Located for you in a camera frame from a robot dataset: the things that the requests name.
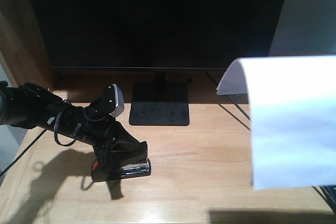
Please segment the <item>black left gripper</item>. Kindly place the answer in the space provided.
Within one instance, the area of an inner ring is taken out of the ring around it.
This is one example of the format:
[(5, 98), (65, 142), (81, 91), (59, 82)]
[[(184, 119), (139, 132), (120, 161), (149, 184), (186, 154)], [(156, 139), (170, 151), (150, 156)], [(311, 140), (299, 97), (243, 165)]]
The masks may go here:
[(80, 141), (94, 146), (92, 179), (110, 179), (111, 154), (147, 155), (146, 141), (139, 142), (114, 117), (89, 107), (50, 104), (43, 110), (43, 128), (54, 133), (58, 145), (70, 146)]

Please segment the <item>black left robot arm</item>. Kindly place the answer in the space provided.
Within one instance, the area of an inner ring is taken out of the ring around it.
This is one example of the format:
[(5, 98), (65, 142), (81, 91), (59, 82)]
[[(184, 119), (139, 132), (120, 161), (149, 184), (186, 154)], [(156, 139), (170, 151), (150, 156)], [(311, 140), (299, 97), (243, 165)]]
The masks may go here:
[(116, 84), (108, 85), (100, 98), (82, 107), (33, 83), (18, 88), (1, 83), (1, 124), (52, 131), (58, 145), (59, 135), (72, 139), (68, 146), (76, 141), (91, 145), (96, 154), (91, 176), (96, 182), (125, 178), (120, 147), (123, 127), (114, 118), (122, 111), (123, 95)]

